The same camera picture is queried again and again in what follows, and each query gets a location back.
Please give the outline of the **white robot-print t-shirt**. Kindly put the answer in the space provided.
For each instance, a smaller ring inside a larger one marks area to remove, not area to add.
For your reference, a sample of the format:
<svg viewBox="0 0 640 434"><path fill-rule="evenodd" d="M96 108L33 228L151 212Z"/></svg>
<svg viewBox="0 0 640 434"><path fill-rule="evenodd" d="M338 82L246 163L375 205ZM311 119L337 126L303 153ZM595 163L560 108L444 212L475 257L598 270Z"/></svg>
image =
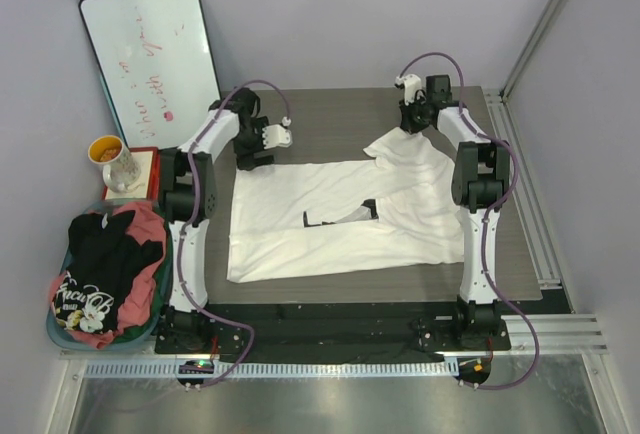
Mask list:
<svg viewBox="0 0 640 434"><path fill-rule="evenodd" d="M250 283L463 259L453 161L394 128L362 161L239 171L227 278Z"/></svg>

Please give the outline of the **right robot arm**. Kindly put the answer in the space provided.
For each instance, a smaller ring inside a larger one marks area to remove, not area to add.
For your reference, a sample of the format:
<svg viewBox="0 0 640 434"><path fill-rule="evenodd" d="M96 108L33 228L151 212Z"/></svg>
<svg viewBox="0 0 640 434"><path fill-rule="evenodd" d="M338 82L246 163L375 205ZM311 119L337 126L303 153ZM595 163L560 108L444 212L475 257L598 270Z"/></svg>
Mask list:
<svg viewBox="0 0 640 434"><path fill-rule="evenodd" d="M491 338L500 333L496 292L496 234L510 183L511 155L472 120L462 103L453 101L447 75L422 80L400 75L395 86L401 129L417 134L433 127L456 149L451 196L460 208L464 238L463 278L449 331L457 340Z"/></svg>

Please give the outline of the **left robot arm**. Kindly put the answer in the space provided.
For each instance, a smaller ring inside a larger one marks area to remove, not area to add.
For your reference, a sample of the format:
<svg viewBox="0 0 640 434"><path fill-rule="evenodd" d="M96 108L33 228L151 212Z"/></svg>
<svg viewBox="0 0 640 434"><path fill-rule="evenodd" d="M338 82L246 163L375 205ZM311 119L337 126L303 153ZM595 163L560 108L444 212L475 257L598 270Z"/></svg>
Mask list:
<svg viewBox="0 0 640 434"><path fill-rule="evenodd" d="M214 164L219 155L231 145L241 171L275 161L266 153L270 123L260 109L259 96L247 87L239 88L228 101L210 105L205 121L187 141L160 151L158 200L172 241L168 308L174 315L192 315L208 302L205 244L217 203Z"/></svg>

